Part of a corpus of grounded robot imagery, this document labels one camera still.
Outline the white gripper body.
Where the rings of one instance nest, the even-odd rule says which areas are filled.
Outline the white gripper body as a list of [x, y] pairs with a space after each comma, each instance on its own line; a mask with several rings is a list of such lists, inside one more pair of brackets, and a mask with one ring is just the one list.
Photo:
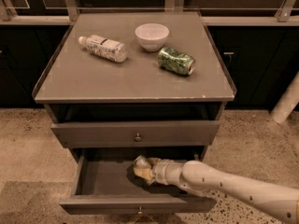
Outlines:
[[184, 162], [160, 160], [152, 167], [153, 180], [163, 185], [185, 186], [182, 176]]

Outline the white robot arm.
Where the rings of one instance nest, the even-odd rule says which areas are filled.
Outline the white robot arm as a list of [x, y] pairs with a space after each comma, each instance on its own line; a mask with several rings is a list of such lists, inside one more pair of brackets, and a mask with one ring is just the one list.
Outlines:
[[219, 171], [201, 161], [146, 158], [134, 161], [134, 173], [149, 185], [173, 185], [199, 197], [221, 191], [287, 224], [299, 224], [299, 190]]

